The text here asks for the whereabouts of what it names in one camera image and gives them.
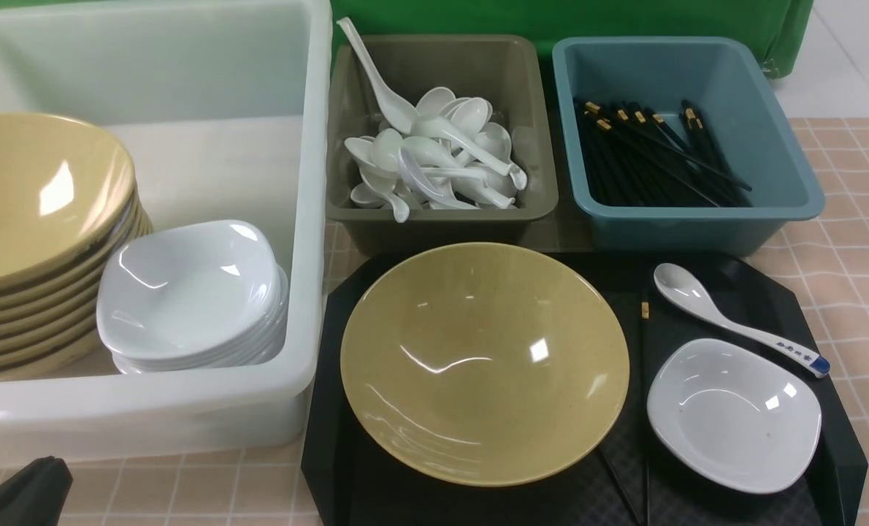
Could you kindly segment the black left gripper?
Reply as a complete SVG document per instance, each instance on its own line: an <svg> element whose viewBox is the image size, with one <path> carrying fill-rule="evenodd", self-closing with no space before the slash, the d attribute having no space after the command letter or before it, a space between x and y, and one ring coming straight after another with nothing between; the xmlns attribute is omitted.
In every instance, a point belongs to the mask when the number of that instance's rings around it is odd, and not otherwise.
<svg viewBox="0 0 869 526"><path fill-rule="evenodd" d="M0 485L0 525L57 525L72 485L60 457L30 462Z"/></svg>

